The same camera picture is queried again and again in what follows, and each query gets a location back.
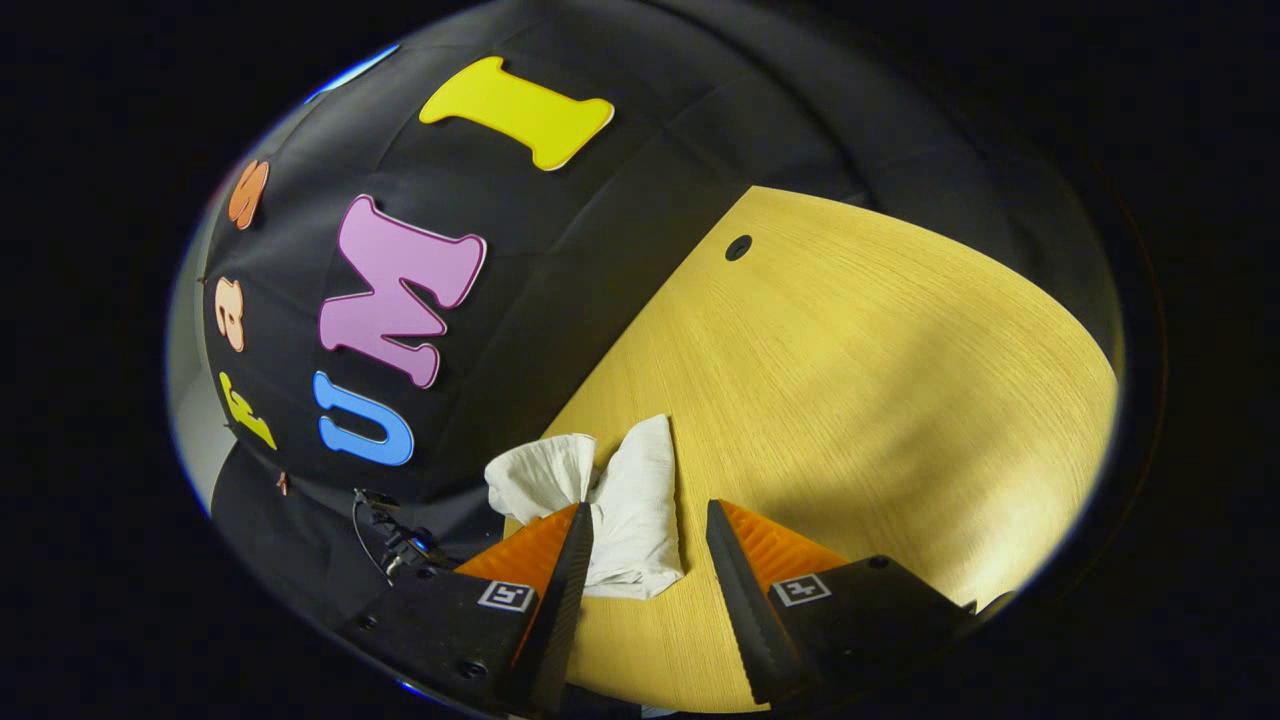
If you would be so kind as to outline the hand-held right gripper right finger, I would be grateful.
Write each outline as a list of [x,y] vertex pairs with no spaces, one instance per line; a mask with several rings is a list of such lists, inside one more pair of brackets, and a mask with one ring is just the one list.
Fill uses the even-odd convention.
[[707,544],[751,697],[833,705],[938,659],[977,626],[896,560],[849,560],[722,498],[707,506]]

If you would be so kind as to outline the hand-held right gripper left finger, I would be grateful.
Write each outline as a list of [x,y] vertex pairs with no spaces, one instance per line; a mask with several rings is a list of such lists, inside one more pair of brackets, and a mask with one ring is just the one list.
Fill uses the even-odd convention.
[[580,502],[454,569],[399,570],[340,643],[465,714],[558,714],[593,541]]

